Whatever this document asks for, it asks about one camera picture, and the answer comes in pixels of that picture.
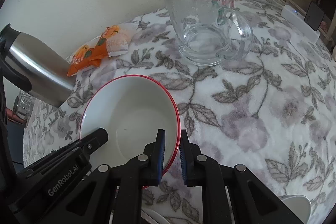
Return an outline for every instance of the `table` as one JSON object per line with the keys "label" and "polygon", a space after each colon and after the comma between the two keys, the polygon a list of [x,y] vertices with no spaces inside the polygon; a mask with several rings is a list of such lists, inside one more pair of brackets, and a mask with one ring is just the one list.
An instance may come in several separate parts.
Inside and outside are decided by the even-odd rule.
{"label": "table", "polygon": [[[138,16],[128,53],[77,76],[56,109],[36,101],[24,133],[24,165],[76,140],[95,91],[125,74],[149,75],[178,105],[190,142],[222,165],[243,163],[276,195],[311,200],[309,223],[322,223],[336,202],[336,63],[281,17],[280,0],[235,0],[250,21],[246,60],[198,67],[181,58],[166,9]],[[179,156],[143,205],[173,224],[202,223],[201,190],[183,185]]]}

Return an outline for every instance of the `black power adapter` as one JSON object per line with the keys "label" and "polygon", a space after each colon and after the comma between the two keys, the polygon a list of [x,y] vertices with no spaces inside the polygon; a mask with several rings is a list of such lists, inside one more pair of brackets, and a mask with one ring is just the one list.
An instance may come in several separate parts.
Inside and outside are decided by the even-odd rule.
{"label": "black power adapter", "polygon": [[307,23],[314,31],[317,31],[324,17],[324,12],[322,9],[313,1],[310,2],[307,14],[304,18],[305,23]]}

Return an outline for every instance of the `red bowl rim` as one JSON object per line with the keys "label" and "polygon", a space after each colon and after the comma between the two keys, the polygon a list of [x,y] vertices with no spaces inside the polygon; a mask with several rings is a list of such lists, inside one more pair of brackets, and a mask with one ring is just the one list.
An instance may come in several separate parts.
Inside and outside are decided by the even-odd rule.
{"label": "red bowl rim", "polygon": [[[146,78],[149,79],[151,81],[153,81],[154,83],[158,84],[168,95],[170,101],[172,102],[174,109],[175,109],[175,113],[176,113],[176,120],[177,120],[177,140],[176,140],[176,144],[174,147],[174,151],[173,151],[173,155],[170,158],[167,166],[164,168],[163,172],[162,172],[162,176],[168,171],[168,169],[170,168],[170,166],[172,165],[173,161],[175,160],[177,151],[179,150],[179,145],[180,145],[180,140],[181,140],[181,124],[180,124],[180,115],[179,115],[179,110],[177,109],[176,103],[173,99],[173,97],[170,95],[170,93],[168,92],[168,90],[157,80],[150,78],[146,75],[123,75],[114,79],[111,79],[110,81],[108,81],[106,84],[104,84],[101,88],[99,88],[97,90],[97,92],[93,95],[93,97],[91,98],[91,100],[89,101],[89,103],[86,105],[84,113],[83,113],[83,117],[85,115],[86,109],[89,106],[90,102],[92,101],[92,99],[96,96],[96,94],[99,92],[99,90],[101,90],[103,87],[105,87],[106,85],[108,85],[109,83],[113,82],[114,80],[120,79],[120,78],[124,78],[124,77],[129,77],[129,76],[137,76],[137,77],[142,77],[142,78]],[[79,127],[79,139],[81,138],[81,128],[82,128],[82,123],[83,123],[83,119],[81,121],[80,127]]]}

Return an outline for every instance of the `white plate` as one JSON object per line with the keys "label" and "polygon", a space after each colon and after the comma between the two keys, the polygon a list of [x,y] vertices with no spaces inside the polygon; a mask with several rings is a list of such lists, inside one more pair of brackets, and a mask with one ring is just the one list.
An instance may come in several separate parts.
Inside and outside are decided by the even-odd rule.
{"label": "white plate", "polygon": [[172,164],[180,142],[177,106],[157,81],[143,75],[115,78],[93,96],[80,127],[80,138],[104,128],[109,140],[92,153],[92,169],[101,164],[123,165],[142,154],[146,144],[155,142],[158,129],[166,132],[165,173]]}

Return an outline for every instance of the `stainless steel thermos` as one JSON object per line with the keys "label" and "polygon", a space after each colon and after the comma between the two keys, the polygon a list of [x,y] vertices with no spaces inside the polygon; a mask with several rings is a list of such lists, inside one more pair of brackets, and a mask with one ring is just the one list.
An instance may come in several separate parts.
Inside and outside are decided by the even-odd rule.
{"label": "stainless steel thermos", "polygon": [[68,98],[76,77],[70,64],[41,40],[8,24],[0,33],[0,68],[20,89],[55,107]]}

